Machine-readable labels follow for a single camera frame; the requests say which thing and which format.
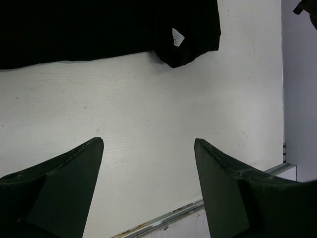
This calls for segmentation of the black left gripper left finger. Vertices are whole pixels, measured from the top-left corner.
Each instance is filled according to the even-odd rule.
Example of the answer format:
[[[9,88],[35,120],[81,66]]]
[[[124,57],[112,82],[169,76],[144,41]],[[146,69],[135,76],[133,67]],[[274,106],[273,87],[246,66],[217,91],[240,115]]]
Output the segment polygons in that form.
[[[0,179],[2,238],[81,238],[102,162],[95,137]]]

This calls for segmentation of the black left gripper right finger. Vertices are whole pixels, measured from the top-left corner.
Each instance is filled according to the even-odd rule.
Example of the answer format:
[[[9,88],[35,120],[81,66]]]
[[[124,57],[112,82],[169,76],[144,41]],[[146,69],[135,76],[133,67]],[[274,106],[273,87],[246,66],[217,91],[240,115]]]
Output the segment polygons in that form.
[[[316,237],[316,181],[270,175],[200,138],[194,151],[211,237]]]

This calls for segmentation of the black t-shirt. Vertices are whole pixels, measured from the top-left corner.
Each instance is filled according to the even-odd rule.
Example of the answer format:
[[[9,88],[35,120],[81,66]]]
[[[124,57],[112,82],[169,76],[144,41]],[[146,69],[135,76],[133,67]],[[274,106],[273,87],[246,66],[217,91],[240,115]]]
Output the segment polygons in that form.
[[[3,0],[0,67],[153,51],[172,68],[217,51],[215,0]]]

